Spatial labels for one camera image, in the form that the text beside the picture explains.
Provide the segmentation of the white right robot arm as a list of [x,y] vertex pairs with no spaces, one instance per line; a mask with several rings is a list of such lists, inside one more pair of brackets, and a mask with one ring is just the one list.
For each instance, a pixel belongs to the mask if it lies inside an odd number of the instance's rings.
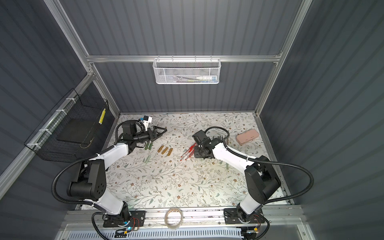
[[267,157],[243,154],[229,147],[224,139],[209,138],[203,130],[195,133],[193,139],[196,158],[223,161],[245,176],[248,193],[237,206],[239,217],[247,218],[260,210],[281,187],[281,180]]

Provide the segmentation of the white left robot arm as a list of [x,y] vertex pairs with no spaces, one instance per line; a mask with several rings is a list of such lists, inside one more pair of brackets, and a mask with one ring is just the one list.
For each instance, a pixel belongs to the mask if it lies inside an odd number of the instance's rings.
[[149,127],[151,121],[152,118],[145,116],[117,125],[112,146],[90,160],[76,164],[77,176],[69,184],[68,196],[79,198],[83,205],[90,204],[107,215],[126,214],[127,204],[108,190],[106,171],[134,149],[142,148],[141,144],[153,143],[167,132],[163,127]]

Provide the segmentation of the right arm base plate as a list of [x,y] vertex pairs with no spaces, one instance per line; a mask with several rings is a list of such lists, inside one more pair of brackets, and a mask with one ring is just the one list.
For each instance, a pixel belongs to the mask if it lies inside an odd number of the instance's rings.
[[265,223],[262,218],[262,211],[246,214],[241,208],[225,208],[223,210],[225,223],[227,225],[235,224],[254,224],[260,225]]

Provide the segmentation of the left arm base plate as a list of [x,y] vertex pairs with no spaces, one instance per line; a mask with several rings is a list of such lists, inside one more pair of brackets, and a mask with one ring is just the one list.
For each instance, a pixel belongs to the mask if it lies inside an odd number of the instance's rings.
[[103,217],[104,228],[117,228],[123,227],[128,224],[128,227],[142,227],[146,218],[146,211],[129,211],[127,216],[120,215],[105,215]]

